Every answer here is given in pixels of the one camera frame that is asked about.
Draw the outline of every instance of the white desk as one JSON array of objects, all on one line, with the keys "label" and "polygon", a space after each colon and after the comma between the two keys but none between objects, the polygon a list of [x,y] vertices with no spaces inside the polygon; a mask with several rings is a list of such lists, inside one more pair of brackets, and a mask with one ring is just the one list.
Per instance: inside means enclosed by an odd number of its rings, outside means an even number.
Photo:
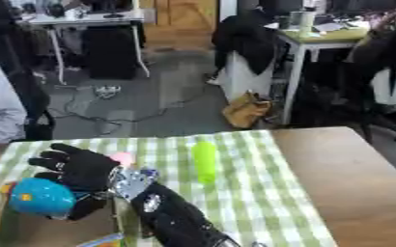
[{"label": "white desk", "polygon": [[[54,18],[46,14],[36,14],[33,19],[28,21],[29,24],[34,26],[42,26],[45,28],[51,37],[52,44],[54,46],[55,57],[58,63],[58,80],[61,84],[66,85],[64,80],[65,64],[63,56],[61,55],[60,45],[58,43],[57,29],[64,27],[76,27],[76,26],[118,26],[118,25],[130,25],[132,21],[144,22],[144,12],[141,9],[133,10],[130,12],[122,12],[123,17],[121,18],[104,18],[106,14],[87,14],[83,18],[73,17],[60,17]],[[141,56],[141,45],[138,36],[138,28],[136,25],[131,25],[133,31],[133,38],[136,50],[136,58],[138,64],[146,72],[147,77],[150,77],[150,71],[144,64]]]},{"label": "white desk", "polygon": [[351,48],[366,36],[368,29],[352,29],[329,32],[321,37],[300,38],[297,32],[279,31],[278,38],[291,46],[295,51],[295,61],[291,70],[288,91],[285,97],[283,124],[289,124],[294,98],[303,69],[304,56],[307,50],[312,52],[312,62],[317,62],[322,49]]}]

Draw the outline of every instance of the brown bag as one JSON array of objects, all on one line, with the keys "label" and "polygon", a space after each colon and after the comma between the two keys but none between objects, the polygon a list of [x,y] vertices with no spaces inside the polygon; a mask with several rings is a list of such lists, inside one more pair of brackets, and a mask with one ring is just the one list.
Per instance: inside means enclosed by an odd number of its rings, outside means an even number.
[{"label": "brown bag", "polygon": [[223,109],[222,114],[232,126],[249,128],[260,117],[265,116],[270,107],[270,101],[261,100],[257,94],[246,92],[241,97],[231,101]]}]

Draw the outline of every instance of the metal wrist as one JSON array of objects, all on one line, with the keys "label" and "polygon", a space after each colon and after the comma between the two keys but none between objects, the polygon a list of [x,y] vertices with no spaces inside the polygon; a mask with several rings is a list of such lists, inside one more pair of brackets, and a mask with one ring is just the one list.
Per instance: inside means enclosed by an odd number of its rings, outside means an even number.
[{"label": "metal wrist", "polygon": [[157,177],[156,170],[118,166],[109,175],[108,192],[130,202],[144,192]]}]

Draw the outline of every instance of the pink object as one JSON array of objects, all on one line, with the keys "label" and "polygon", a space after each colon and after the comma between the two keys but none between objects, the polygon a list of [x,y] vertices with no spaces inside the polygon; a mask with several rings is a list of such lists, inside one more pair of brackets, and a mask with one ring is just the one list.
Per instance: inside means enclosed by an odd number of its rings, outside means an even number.
[{"label": "pink object", "polygon": [[135,159],[133,158],[133,155],[130,152],[117,152],[112,154],[110,158],[120,162],[122,166],[126,166],[126,167],[129,167],[133,163],[135,163]]}]

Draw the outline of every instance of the wooden door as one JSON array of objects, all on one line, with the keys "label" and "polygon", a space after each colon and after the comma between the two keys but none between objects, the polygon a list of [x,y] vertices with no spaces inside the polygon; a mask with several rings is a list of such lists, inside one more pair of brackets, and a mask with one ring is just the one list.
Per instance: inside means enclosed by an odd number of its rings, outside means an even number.
[{"label": "wooden door", "polygon": [[155,24],[146,24],[150,49],[207,49],[216,23],[217,0],[142,0],[142,8],[155,8]]}]

